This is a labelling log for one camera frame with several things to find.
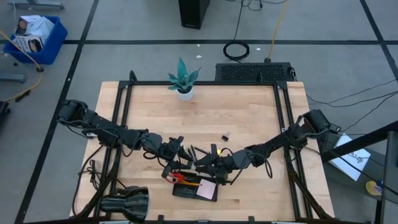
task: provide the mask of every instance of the white pot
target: white pot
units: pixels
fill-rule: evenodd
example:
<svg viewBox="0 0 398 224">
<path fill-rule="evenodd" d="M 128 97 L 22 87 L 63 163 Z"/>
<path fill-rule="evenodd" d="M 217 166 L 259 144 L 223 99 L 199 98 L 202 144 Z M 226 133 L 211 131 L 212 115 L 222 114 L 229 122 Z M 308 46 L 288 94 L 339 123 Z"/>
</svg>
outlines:
<svg viewBox="0 0 398 224">
<path fill-rule="evenodd" d="M 191 91 L 188 93 L 180 93 L 178 90 L 176 90 L 177 96 L 180 100 L 182 101 L 190 101 L 193 97 L 193 87 L 191 88 Z"/>
</svg>

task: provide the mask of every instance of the potted plant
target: potted plant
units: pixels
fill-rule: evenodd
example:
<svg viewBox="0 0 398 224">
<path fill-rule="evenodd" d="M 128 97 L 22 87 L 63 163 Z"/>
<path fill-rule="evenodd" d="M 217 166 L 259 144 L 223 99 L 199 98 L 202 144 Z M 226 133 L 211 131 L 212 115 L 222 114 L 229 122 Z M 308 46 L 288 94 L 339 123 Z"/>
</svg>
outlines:
<svg viewBox="0 0 398 224">
<path fill-rule="evenodd" d="M 169 73 L 170 82 L 174 85 L 169 86 L 169 90 L 175 90 L 178 98 L 183 101 L 189 101 L 193 97 L 193 83 L 197 80 L 199 71 L 187 72 L 184 62 L 180 58 L 177 69 L 177 77 Z"/>
</svg>

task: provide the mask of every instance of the red scissors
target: red scissors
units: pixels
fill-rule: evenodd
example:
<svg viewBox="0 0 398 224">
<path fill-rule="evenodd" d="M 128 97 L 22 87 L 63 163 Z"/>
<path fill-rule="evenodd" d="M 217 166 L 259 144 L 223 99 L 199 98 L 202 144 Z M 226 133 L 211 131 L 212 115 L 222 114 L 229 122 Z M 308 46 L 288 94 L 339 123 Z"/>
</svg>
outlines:
<svg viewBox="0 0 398 224">
<path fill-rule="evenodd" d="M 181 173 L 170 172 L 169 175 L 165 178 L 165 180 L 171 184 L 185 184 L 191 186 L 200 186 L 198 183 L 191 183 L 186 181 L 186 178 Z"/>
</svg>

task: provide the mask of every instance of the black computer tower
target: black computer tower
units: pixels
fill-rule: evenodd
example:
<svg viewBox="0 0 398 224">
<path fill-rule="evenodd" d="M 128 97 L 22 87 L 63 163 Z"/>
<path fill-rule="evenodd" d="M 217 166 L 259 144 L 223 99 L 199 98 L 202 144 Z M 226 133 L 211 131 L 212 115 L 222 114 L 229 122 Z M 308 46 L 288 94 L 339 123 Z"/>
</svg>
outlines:
<svg viewBox="0 0 398 224">
<path fill-rule="evenodd" d="M 200 29 L 210 0 L 178 0 L 181 25 Z"/>
</svg>

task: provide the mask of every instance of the blue bin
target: blue bin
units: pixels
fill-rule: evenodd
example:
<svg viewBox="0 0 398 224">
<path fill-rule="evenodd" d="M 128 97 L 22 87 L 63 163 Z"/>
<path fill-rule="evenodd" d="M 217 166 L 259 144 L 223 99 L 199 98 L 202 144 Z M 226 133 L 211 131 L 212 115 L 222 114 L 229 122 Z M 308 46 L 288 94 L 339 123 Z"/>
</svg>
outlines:
<svg viewBox="0 0 398 224">
<path fill-rule="evenodd" d="M 51 65 L 54 63 L 54 60 L 61 49 L 63 41 L 68 35 L 68 31 L 61 24 L 59 17 L 46 16 L 46 18 L 54 23 L 54 27 L 51 30 L 49 37 L 45 41 L 43 49 L 37 53 L 27 52 L 27 54 L 30 55 L 39 64 Z M 14 58 L 22 63 L 33 63 L 28 57 L 26 57 L 26 55 L 20 52 L 10 42 L 7 42 L 5 44 L 3 51 L 5 53 L 11 54 L 12 56 L 14 56 Z"/>
</svg>

